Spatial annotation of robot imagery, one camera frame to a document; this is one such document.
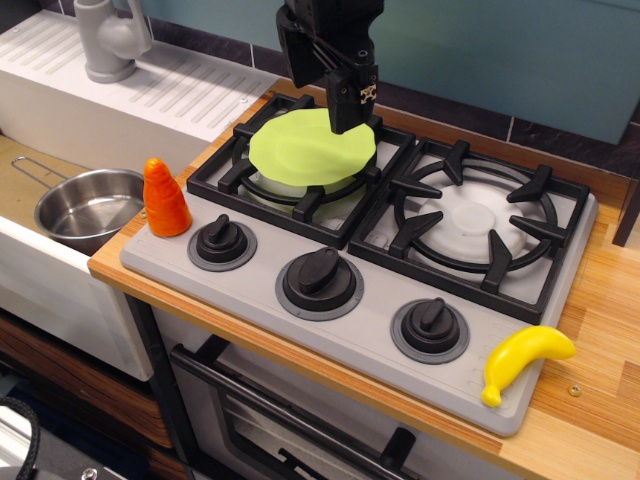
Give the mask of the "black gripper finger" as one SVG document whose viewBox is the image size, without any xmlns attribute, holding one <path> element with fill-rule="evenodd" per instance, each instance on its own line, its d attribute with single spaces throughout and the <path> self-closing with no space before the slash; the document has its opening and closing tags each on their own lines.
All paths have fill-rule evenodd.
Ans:
<svg viewBox="0 0 640 480">
<path fill-rule="evenodd" d="M 359 124 L 359 104 L 350 74 L 339 67 L 326 76 L 331 130 L 343 134 Z"/>
<path fill-rule="evenodd" d="M 378 65 L 367 65 L 359 70 L 356 81 L 358 94 L 358 120 L 357 124 L 367 123 L 373 114 L 377 99 Z"/>
</svg>

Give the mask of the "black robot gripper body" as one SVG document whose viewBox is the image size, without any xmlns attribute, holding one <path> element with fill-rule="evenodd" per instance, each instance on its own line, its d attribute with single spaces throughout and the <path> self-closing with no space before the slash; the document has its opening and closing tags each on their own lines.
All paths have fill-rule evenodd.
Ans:
<svg viewBox="0 0 640 480">
<path fill-rule="evenodd" d="M 297 87 L 339 72 L 358 88 L 377 80 L 373 21 L 382 1 L 286 1 L 276 13 L 276 27 L 289 75 Z"/>
</svg>

